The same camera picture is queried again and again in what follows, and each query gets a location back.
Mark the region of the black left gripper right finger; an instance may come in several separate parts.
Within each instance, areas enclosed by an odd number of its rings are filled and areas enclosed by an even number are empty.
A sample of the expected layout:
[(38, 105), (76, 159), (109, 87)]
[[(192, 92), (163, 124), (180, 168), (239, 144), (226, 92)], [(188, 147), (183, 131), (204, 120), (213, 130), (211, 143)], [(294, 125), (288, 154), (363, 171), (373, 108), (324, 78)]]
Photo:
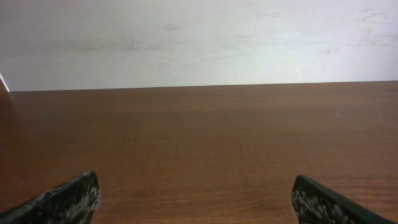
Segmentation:
[(295, 179), (292, 206), (300, 224), (395, 224), (306, 175)]

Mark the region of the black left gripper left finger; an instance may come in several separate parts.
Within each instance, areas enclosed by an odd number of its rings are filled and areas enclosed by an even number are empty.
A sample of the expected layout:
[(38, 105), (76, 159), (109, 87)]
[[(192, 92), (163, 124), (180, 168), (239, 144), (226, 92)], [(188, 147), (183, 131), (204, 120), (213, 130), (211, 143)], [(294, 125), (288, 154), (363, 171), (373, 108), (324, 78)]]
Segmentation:
[(100, 205), (97, 175), (87, 171), (1, 213), (1, 224), (90, 223)]

